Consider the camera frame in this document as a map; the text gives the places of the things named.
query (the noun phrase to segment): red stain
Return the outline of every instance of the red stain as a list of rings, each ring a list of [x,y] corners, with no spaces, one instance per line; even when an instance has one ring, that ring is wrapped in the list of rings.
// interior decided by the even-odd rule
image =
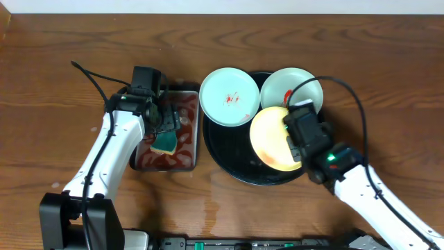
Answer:
[[[288,90],[287,92],[285,92],[284,102],[282,103],[284,106],[287,106],[287,102],[289,101],[289,97],[292,92],[293,92],[293,90]]]
[[[231,103],[237,103],[239,101],[239,96],[237,94],[237,92],[235,92],[233,95],[231,94],[227,94],[227,99],[223,102],[223,105],[228,104],[230,105]]]

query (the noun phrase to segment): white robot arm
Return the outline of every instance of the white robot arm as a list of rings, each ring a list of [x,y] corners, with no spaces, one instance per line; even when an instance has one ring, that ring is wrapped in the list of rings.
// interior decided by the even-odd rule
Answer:
[[[114,201],[117,188],[128,160],[135,147],[139,144],[145,134],[145,126],[142,116],[133,115],[128,111],[114,111],[114,135],[108,142],[97,166],[94,169],[91,184],[88,189],[88,198],[96,194],[102,194],[106,199]],[[70,196],[82,197],[85,177],[92,165],[92,161],[101,148],[110,129],[110,116],[103,116],[103,124],[94,146],[88,154],[82,167],[75,177],[65,186],[64,192]]]
[[[383,184],[371,167],[370,175],[390,204],[422,235],[444,249],[444,238],[419,219]],[[381,201],[368,182],[365,168],[358,165],[344,174],[345,180],[336,181],[334,194],[356,210],[393,249],[428,249],[413,231],[401,222]]]

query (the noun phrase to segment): green sponge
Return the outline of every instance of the green sponge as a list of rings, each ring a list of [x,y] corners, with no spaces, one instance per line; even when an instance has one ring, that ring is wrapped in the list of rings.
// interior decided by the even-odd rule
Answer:
[[[176,152],[178,146],[178,137],[175,131],[158,134],[154,143],[151,145],[151,151],[156,153],[166,153],[170,156]]]

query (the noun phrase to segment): wood grain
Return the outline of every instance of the wood grain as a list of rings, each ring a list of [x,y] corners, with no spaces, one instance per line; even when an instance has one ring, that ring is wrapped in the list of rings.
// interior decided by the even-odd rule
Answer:
[[[3,39],[6,36],[6,30],[9,27],[11,14],[6,10],[5,6],[0,3],[0,46],[3,44]]]
[[[0,50],[2,249],[42,248],[40,199],[62,190],[96,139],[91,128],[101,125],[103,104],[70,60],[126,81],[134,65],[196,82],[220,67],[301,67],[342,78],[366,109],[370,162],[401,200],[444,233],[444,17],[13,15]],[[107,94],[120,87],[99,83]],[[354,101],[322,84],[338,139],[359,148]],[[192,172],[127,169],[115,206],[124,227],[190,237],[373,232],[306,176],[275,187],[233,179],[204,143]]]

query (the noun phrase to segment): black cable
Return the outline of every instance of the black cable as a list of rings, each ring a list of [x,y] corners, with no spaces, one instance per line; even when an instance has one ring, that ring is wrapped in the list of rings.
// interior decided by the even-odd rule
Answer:
[[[287,101],[287,107],[290,104],[290,100],[295,94],[297,90],[299,90],[302,86],[304,86],[307,83],[310,83],[312,81],[317,80],[331,80],[335,83],[338,83],[339,85],[342,85],[345,89],[348,90],[348,92],[355,98],[356,104],[358,105],[359,112],[361,113],[361,120],[362,120],[362,132],[363,132],[363,141],[364,141],[364,159],[363,159],[363,166],[366,170],[366,175],[368,182],[370,183],[372,189],[375,191],[375,199],[381,199],[381,201],[386,205],[386,207],[401,221],[403,222],[410,230],[412,230],[425,244],[429,245],[431,249],[439,249],[438,246],[436,246],[435,243],[431,242],[427,237],[425,237],[418,229],[416,229],[410,222],[408,222],[384,197],[382,194],[382,190],[378,189],[373,182],[371,176],[370,176],[370,170],[368,167],[368,137],[367,137],[367,123],[366,123],[366,115],[364,112],[364,107],[361,104],[361,101],[359,100],[358,96],[356,95],[355,91],[353,91],[352,87],[348,85],[346,82],[342,81],[341,79],[337,79],[331,76],[317,76],[310,78],[297,87],[294,88],[293,92],[290,94],[290,97]]]
[[[115,81],[115,82],[117,82],[117,83],[122,83],[122,84],[125,84],[125,85],[127,85],[127,86],[131,86],[131,84],[129,84],[129,83],[125,82],[125,81],[122,81],[122,80],[119,80],[119,79],[114,79],[114,78],[107,77],[107,76],[102,76],[102,75],[100,75],[100,74],[97,74],[97,73],[91,72],[91,71],[86,70],[86,69],[84,69],[84,70],[85,70],[85,72],[87,72],[87,73],[90,74],[90,75],[97,76],[97,77],[103,78],[103,79],[105,79],[105,80]]]
[[[108,134],[106,135],[106,139],[102,144],[102,147],[99,149],[99,152],[97,152],[97,155],[94,159],[94,161],[91,164],[91,167],[87,173],[87,176],[85,177],[85,184],[83,186],[83,193],[82,193],[82,203],[81,203],[81,212],[82,212],[82,220],[83,220],[83,230],[85,232],[85,239],[87,248],[89,250],[92,250],[92,243],[91,243],[91,236],[89,235],[89,228],[88,228],[88,215],[87,215],[87,194],[88,194],[88,188],[89,183],[91,183],[92,174],[94,173],[94,169],[96,168],[97,162],[100,160],[100,157],[102,153],[105,151],[106,145],[111,140],[112,135],[114,134],[114,116],[112,115],[112,110],[109,108],[110,104],[108,99],[105,96],[105,93],[100,88],[100,86],[97,84],[97,82],[90,76],[90,73],[83,69],[77,62],[71,61],[71,64],[78,68],[88,79],[94,84],[96,89],[99,91],[100,95],[103,98],[103,101],[105,102],[105,109],[108,114],[110,114],[110,130],[108,131]]]

